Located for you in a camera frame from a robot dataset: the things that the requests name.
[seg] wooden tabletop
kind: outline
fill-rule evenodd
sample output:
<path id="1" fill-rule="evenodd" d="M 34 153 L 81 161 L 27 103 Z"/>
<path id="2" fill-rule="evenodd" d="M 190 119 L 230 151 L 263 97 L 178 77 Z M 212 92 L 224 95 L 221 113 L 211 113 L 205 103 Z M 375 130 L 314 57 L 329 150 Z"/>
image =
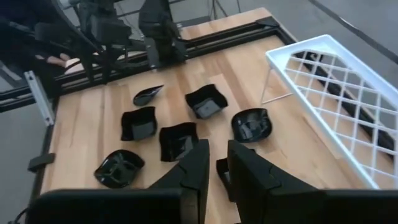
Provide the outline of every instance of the wooden tabletop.
<path id="1" fill-rule="evenodd" d="M 253 22 L 270 16 L 264 9 L 237 14 L 193 27 L 186 27 L 186 39 Z M 230 121 L 239 111 L 260 106 L 268 64 L 264 52 L 283 46 L 277 37 L 250 42 L 230 49 L 194 58 L 185 65 L 161 72 L 150 71 L 127 77 L 103 86 L 86 89 L 61 97 L 57 111 L 50 152 L 56 153 L 53 164 L 47 166 L 42 192 L 54 189 L 103 189 L 93 172 L 111 152 L 127 149 L 146 162 L 131 188 L 146 188 L 168 172 L 175 162 L 160 161 L 159 129 L 183 122 L 196 122 L 200 138 L 210 142 L 210 184 L 206 223 L 237 223 L 239 215 L 234 203 L 228 201 L 215 171 L 217 159 L 227 155 L 227 142 L 232 139 Z M 229 106 L 208 120 L 195 119 L 184 95 L 203 85 L 214 83 L 227 98 Z M 138 107 L 132 98 L 139 91 L 165 85 L 149 106 L 156 107 L 159 124 L 154 137 L 139 142 L 122 142 L 121 115 Z M 287 93 L 277 76 L 270 80 L 267 98 Z M 336 107 L 332 99 L 325 104 Z M 294 96 L 265 107 L 274 125 L 266 140 L 246 144 L 262 157 L 307 183 L 321 189 L 363 188 L 348 163 L 319 135 L 321 133 Z M 342 121 L 342 131 L 352 126 Z M 368 137 L 360 130 L 363 139 Z M 358 152 L 367 159 L 370 152 Z M 390 169 L 388 158 L 378 156 Z"/>

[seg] black square bowl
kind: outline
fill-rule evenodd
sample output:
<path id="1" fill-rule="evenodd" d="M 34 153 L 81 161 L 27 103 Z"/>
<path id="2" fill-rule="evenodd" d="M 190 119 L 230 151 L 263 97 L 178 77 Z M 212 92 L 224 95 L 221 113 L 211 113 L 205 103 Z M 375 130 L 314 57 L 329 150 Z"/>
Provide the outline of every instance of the black square bowl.
<path id="1" fill-rule="evenodd" d="M 157 130 L 155 107 L 147 106 L 122 115 L 122 141 L 138 141 L 153 136 Z"/>
<path id="2" fill-rule="evenodd" d="M 111 189 L 120 189 L 132 183 L 145 162 L 135 153 L 120 149 L 112 152 L 95 170 L 95 178 Z"/>
<path id="3" fill-rule="evenodd" d="M 256 142 L 265 139 L 272 132 L 272 123 L 264 108 L 241 111 L 231 120 L 234 138 L 241 143 Z"/>
<path id="4" fill-rule="evenodd" d="M 162 128 L 159 133 L 160 160 L 173 162 L 187 155 L 198 143 L 197 124 L 186 122 Z"/>
<path id="5" fill-rule="evenodd" d="M 199 90 L 185 95 L 187 104 L 198 119 L 207 119 L 228 106 L 223 96 L 214 84 L 205 85 Z"/>

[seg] gray floor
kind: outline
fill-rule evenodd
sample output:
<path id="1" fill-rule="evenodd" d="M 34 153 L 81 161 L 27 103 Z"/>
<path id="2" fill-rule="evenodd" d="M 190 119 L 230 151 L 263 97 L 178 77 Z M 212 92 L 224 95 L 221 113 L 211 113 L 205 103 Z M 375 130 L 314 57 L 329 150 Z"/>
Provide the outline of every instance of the gray floor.
<path id="1" fill-rule="evenodd" d="M 307 0 L 240 0 L 242 11 L 266 7 L 298 39 L 330 34 L 393 85 L 398 86 L 398 65 L 378 53 L 364 41 L 332 20 Z M 395 0 L 319 0 L 341 17 L 398 54 L 398 2 Z M 119 14 L 139 9 L 143 0 L 124 0 Z M 228 14 L 238 13 L 235 0 L 220 0 Z M 171 6 L 175 21 L 207 16 L 206 0 L 185 0 Z M 67 11 L 78 25 L 73 12 Z M 137 27 L 137 14 L 127 16 L 127 23 Z M 7 85 L 0 80 L 0 90 Z M 38 109 L 32 105 L 0 114 L 0 223 L 11 220 L 28 200 L 34 176 L 26 171 L 30 158 L 40 154 L 45 127 Z"/>

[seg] person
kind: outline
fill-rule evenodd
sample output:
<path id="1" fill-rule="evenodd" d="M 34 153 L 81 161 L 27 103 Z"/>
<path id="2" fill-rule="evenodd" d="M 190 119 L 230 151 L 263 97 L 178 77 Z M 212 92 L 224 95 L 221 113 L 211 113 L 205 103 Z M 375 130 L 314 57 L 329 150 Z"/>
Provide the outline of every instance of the person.
<path id="1" fill-rule="evenodd" d="M 3 22 L 13 22 L 33 32 L 37 23 L 54 23 L 58 19 L 51 7 L 47 0 L 1 0 L 0 17 Z M 24 70 L 30 69 L 27 62 L 31 62 L 32 59 L 45 60 L 49 64 L 66 67 L 67 61 L 70 60 L 67 54 L 55 55 L 53 52 L 46 52 L 28 43 L 21 35 L 15 34 L 7 24 L 1 25 L 0 60 L 3 62 L 16 63 Z"/>

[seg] person's hand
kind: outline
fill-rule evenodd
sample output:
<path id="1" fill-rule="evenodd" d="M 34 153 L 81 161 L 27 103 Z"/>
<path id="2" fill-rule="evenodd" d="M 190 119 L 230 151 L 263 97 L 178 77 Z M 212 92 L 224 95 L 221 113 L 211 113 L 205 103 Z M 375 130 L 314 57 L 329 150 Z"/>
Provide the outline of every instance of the person's hand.
<path id="1" fill-rule="evenodd" d="M 39 60 L 44 60 L 44 57 L 41 55 L 36 55 L 36 58 Z M 59 65 L 62 67 L 67 66 L 67 61 L 70 60 L 70 57 L 67 54 L 60 54 L 60 57 L 54 57 L 54 56 L 49 56 L 47 58 L 47 63 L 53 64 L 53 65 Z"/>

